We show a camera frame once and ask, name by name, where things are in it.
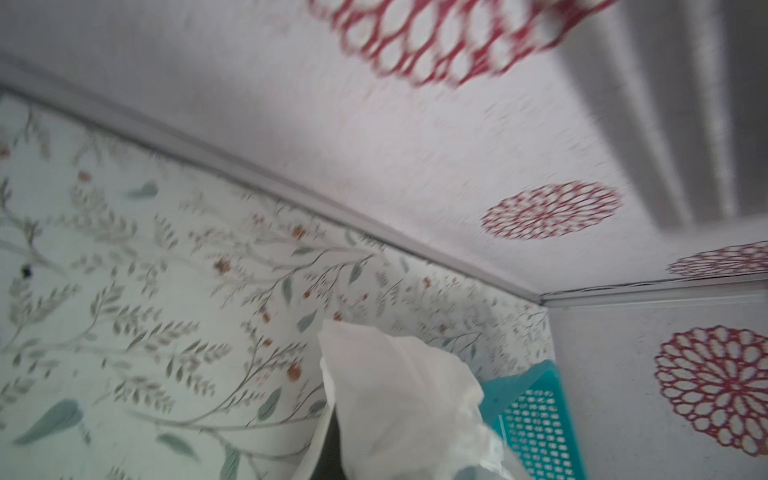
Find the white plastic bag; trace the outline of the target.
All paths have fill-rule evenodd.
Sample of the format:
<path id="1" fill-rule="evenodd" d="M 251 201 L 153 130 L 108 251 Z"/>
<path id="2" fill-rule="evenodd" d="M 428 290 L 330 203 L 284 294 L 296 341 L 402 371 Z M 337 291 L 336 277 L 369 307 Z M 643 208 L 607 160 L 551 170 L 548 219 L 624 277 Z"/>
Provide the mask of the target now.
<path id="1" fill-rule="evenodd" d="M 326 406 L 294 478 L 310 479 L 331 413 L 347 479 L 528 478 L 483 420 L 483 390 L 457 356 L 416 337 L 332 320 L 318 339 Z"/>

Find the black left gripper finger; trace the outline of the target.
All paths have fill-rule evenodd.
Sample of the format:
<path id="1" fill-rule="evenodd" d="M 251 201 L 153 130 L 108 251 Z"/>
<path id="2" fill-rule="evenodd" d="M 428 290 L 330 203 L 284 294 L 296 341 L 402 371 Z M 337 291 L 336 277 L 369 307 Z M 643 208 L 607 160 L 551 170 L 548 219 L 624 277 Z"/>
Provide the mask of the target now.
<path id="1" fill-rule="evenodd" d="M 320 449 L 310 479 L 346 480 L 342 466 L 341 432 L 335 413 L 323 421 L 319 434 Z"/>

